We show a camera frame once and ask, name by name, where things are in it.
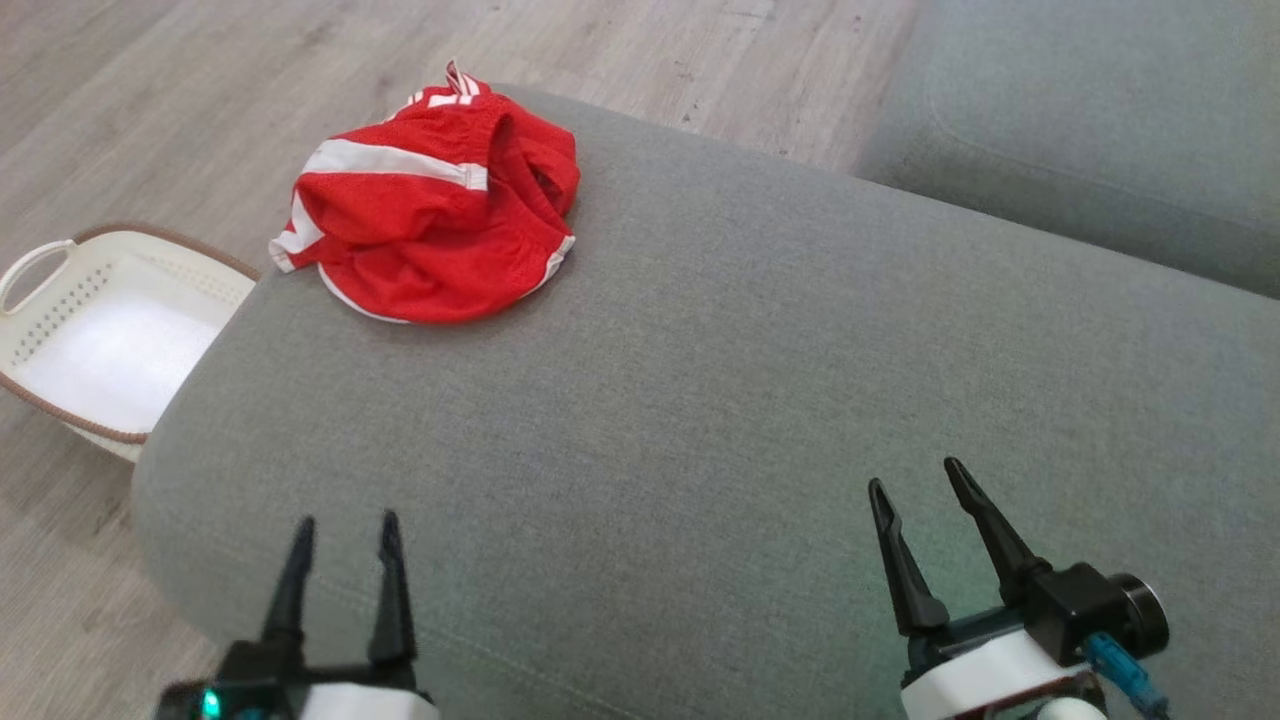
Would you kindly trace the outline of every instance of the sofa seam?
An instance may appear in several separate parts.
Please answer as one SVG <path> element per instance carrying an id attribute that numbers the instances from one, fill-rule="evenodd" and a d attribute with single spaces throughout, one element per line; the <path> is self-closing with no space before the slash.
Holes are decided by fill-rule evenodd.
<path id="1" fill-rule="evenodd" d="M 937 63 L 934 61 L 933 55 L 931 55 L 928 58 L 928 60 L 927 60 L 927 67 L 925 67 L 925 72 L 924 72 L 924 104 L 928 108 L 929 122 L 934 127 L 937 127 L 938 131 L 943 136 L 951 138 L 952 141 L 955 141 L 955 142 L 957 142 L 957 143 L 960 143 L 960 145 L 963 145 L 965 147 L 991 154 L 991 155 L 993 155 L 993 156 L 996 156 L 996 158 L 998 158 L 998 159 L 1001 159 L 1001 160 L 1004 160 L 1006 163 L 1012 163 L 1015 165 L 1021 165 L 1024 168 L 1029 168 L 1029 169 L 1033 169 L 1033 170 L 1041 170 L 1041 172 L 1050 173 L 1050 174 L 1053 174 L 1053 176 L 1060 176 L 1060 177 L 1064 177 L 1064 178 L 1069 178 L 1069 179 L 1075 181 L 1075 182 L 1078 182 L 1080 184 L 1092 186 L 1092 187 L 1096 187 L 1096 188 L 1110 190 L 1110 191 L 1114 191 L 1114 192 L 1120 192 L 1120 193 L 1128 195 L 1128 196 L 1138 199 L 1138 200 L 1146 200 L 1146 201 L 1149 201 L 1149 202 L 1156 202 L 1158 205 L 1164 205 L 1165 208 L 1170 208 L 1170 209 L 1175 209 L 1175 210 L 1181 210 L 1181 211 L 1185 211 L 1185 213 L 1189 213 L 1189 214 L 1193 214 L 1193 215 L 1198 215 L 1201 218 L 1206 218 L 1206 219 L 1210 219 L 1210 220 L 1217 220 L 1220 223 L 1228 223 L 1228 224 L 1235 225 L 1235 227 L 1238 227 L 1240 229 L 1244 229 L 1244 231 L 1262 233 L 1266 237 L 1280 237 L 1280 234 L 1268 232 L 1268 231 L 1266 231 L 1266 229 L 1263 229 L 1263 228 L 1261 228 L 1258 225 L 1254 225 L 1252 223 L 1238 220 L 1235 218 L 1224 218 L 1224 217 L 1216 215 L 1213 213 L 1206 213 L 1204 210 L 1197 210 L 1194 208 L 1189 208 L 1189 206 L 1183 205 L 1180 202 L 1174 202 L 1172 200 L 1167 200 L 1167 199 L 1164 199 L 1164 197 L 1157 197 L 1155 195 L 1146 195 L 1143 192 L 1138 192 L 1137 190 L 1133 190 L 1130 187 L 1125 187 L 1123 184 L 1117 184 L 1117 183 L 1114 183 L 1114 182 L 1087 178 L 1087 177 L 1079 176 L 1076 173 L 1068 172 L 1068 170 L 1064 170 L 1061 168 L 1056 168 L 1056 167 L 1052 167 L 1052 165 L 1048 165 L 1048 164 L 1044 164 L 1044 163 L 1033 163 L 1030 160 L 1024 160 L 1021 158 L 1016 158 L 1014 155 L 1010 155 L 1007 152 L 1002 152 L 1002 151 L 996 150 L 993 147 L 987 147 L 986 145 L 983 145 L 983 143 L 980 143 L 978 141 L 968 140 L 965 137 L 961 137 L 957 131 L 954 131 L 950 127 L 947 127 L 946 122 L 943 122 L 942 117 L 938 114 L 937 105 L 934 104 L 933 90 L 934 90 L 934 68 L 936 67 L 937 67 Z"/>
<path id="2" fill-rule="evenodd" d="M 169 523 L 170 529 L 184 527 L 183 519 L 177 510 L 166 507 L 164 503 L 154 503 L 154 509 L 156 510 L 156 515 L 163 519 L 161 521 L 166 520 L 170 521 Z M 215 550 L 224 552 L 234 561 L 243 564 L 251 562 L 250 559 L 251 548 L 239 546 L 232 539 L 216 536 L 212 538 L 206 538 L 204 542 L 207 547 L 212 547 Z M 325 578 L 314 578 L 311 580 L 311 584 L 320 584 L 321 587 L 333 591 L 334 594 L 338 597 L 339 605 L 342 605 L 347 610 L 358 611 L 361 609 L 375 607 L 375 603 L 370 603 L 361 600 L 353 589 L 340 583 L 330 582 Z M 476 641 L 472 641 L 470 638 L 466 638 L 456 633 L 451 633 L 448 630 L 436 626 L 430 626 L 426 629 L 426 632 L 429 634 L 439 637 L 448 644 L 452 644 L 453 647 L 461 650 L 465 655 L 471 656 L 474 660 L 489 666 L 494 666 L 500 671 L 503 671 L 504 674 L 507 674 L 508 676 L 512 676 L 526 685 L 538 687 L 541 689 L 549 689 L 562 697 L 567 696 L 566 700 L 570 700 L 570 702 L 572 702 L 573 705 L 577 705 L 579 707 L 582 707 L 584 710 L 589 711 L 595 717 L 621 716 L 621 717 L 628 717 L 631 720 L 643 720 L 643 716 L 640 715 L 636 715 L 627 710 L 622 710 L 621 707 L 617 707 L 602 698 L 585 693 L 567 683 L 563 683 L 549 675 L 545 675 L 531 667 L 527 667 L 524 664 L 512 660 L 509 657 L 506 657 L 504 655 L 489 647 L 485 647 L 484 644 Z M 607 711 L 608 715 L 603 715 L 600 712 L 602 708 Z"/>

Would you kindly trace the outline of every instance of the white plastic basket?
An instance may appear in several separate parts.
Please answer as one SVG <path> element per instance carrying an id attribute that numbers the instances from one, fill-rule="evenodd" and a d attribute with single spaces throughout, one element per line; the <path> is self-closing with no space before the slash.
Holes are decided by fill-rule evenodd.
<path id="1" fill-rule="evenodd" d="M 55 255 L 65 259 L 47 279 L 9 300 L 28 269 Z M 37 247 L 0 277 L 0 384 L 136 461 L 256 281 L 244 263 L 148 225 Z"/>

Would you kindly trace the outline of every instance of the gray fabric upholstery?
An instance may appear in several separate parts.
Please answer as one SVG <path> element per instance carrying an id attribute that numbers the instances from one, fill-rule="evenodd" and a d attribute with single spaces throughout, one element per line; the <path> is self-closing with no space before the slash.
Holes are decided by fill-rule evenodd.
<path id="1" fill-rule="evenodd" d="M 859 177 L 1280 297 L 1280 4 L 940 0 Z"/>
<path id="2" fill-rule="evenodd" d="M 515 95 L 579 138 L 563 269 L 465 327 L 266 277 L 134 475 L 187 618 L 255 633 L 314 512 L 308 647 L 360 657 L 393 507 L 445 717 L 897 717 L 867 482 L 952 611 L 989 607 L 955 454 L 1050 560 L 1158 589 L 1183 716 L 1270 712 L 1280 304 Z"/>

